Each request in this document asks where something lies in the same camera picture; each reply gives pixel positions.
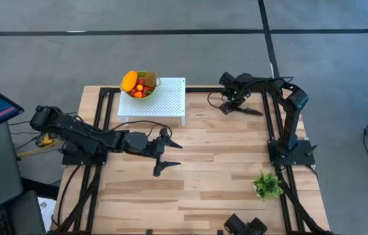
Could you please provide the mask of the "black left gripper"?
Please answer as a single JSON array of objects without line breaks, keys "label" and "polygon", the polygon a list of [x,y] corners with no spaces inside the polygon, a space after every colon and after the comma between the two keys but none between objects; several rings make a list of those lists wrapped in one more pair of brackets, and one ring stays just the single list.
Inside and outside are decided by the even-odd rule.
[{"label": "black left gripper", "polygon": [[161,172],[167,167],[180,165],[180,163],[177,162],[168,162],[162,160],[162,154],[164,153],[165,146],[177,149],[183,148],[179,144],[175,143],[170,137],[168,137],[168,131],[166,127],[163,127],[159,132],[159,136],[152,140],[149,144],[149,153],[155,158],[155,166],[153,169],[153,176],[155,177],[160,176]]}]

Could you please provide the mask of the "brown toy kiwi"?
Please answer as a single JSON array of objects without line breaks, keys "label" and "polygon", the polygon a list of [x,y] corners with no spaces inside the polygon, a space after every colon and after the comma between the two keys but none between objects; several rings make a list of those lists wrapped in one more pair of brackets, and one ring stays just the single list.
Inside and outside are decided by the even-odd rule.
[{"label": "brown toy kiwi", "polygon": [[147,72],[145,76],[145,86],[155,87],[157,85],[157,75],[154,72]]}]

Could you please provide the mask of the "yellow orange toy mango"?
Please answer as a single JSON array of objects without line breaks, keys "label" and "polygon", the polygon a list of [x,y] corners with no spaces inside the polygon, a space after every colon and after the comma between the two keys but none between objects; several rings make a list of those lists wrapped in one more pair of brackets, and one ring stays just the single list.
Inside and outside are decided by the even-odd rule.
[{"label": "yellow orange toy mango", "polygon": [[136,86],[137,79],[138,79],[138,72],[135,70],[129,71],[123,77],[121,89],[125,92],[130,92]]}]

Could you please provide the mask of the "white perforated shelf riser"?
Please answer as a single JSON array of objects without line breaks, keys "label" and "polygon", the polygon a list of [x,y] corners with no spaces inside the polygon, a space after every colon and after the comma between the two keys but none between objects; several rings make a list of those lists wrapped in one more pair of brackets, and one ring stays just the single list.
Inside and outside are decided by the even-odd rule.
[{"label": "white perforated shelf riser", "polygon": [[181,125],[186,126],[185,98],[185,78],[159,78],[148,97],[136,99],[122,91],[117,116],[124,122],[129,118],[181,118]]}]

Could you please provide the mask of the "green colander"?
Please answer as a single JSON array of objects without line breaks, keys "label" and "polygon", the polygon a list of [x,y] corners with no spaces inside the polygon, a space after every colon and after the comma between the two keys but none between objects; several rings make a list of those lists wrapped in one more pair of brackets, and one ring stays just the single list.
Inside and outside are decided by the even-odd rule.
[{"label": "green colander", "polygon": [[[147,71],[137,71],[138,72],[138,79],[139,78],[144,78],[145,79],[145,76],[146,76],[146,73],[147,73]],[[143,90],[141,91],[142,92],[142,98],[135,98],[134,96],[132,96],[132,95],[130,95],[130,92],[125,92],[125,91],[123,91],[122,89],[121,89],[121,84],[120,84],[120,90],[122,91],[122,92],[125,92],[129,97],[131,97],[131,98],[133,98],[133,99],[140,99],[140,100],[142,100],[142,99],[148,99],[150,96],[152,96],[155,92],[156,92],[156,90],[157,90],[157,87],[159,86],[161,84],[161,79],[157,76],[157,85],[155,86],[155,87],[152,87],[153,88],[153,92],[152,92],[152,94],[150,94],[150,95],[148,95],[148,96],[145,96],[144,94],[143,94]]]}]

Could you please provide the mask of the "black blocky device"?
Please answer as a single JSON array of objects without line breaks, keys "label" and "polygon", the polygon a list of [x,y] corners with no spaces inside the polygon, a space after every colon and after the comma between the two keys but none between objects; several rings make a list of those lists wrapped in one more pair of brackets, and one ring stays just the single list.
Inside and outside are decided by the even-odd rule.
[{"label": "black blocky device", "polygon": [[246,224],[246,235],[264,235],[267,230],[267,226],[257,217]]},{"label": "black blocky device", "polygon": [[230,235],[242,235],[245,229],[245,224],[236,214],[233,213],[224,222],[224,228]]}]

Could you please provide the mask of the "green artificial plant bunch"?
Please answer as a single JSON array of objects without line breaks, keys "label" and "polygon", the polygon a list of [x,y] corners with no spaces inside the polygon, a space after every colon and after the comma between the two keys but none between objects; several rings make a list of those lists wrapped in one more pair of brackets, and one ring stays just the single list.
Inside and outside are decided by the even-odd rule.
[{"label": "green artificial plant bunch", "polygon": [[280,182],[275,174],[262,172],[253,180],[254,191],[262,200],[278,198],[284,193]]}]

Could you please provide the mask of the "white paper sheet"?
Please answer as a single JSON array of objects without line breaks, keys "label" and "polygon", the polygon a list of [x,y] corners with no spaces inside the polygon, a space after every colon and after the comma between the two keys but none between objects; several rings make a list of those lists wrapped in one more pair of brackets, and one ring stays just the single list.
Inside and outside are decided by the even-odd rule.
[{"label": "white paper sheet", "polygon": [[51,227],[51,216],[54,214],[56,201],[49,198],[38,197],[38,204],[40,206],[45,231],[48,232]]}]

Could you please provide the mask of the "black box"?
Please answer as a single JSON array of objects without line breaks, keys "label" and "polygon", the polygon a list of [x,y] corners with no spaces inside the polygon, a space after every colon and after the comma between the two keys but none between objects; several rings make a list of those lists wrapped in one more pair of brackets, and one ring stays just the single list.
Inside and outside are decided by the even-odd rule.
[{"label": "black box", "polygon": [[46,233],[36,192],[28,191],[14,198],[5,208],[13,235]]}]

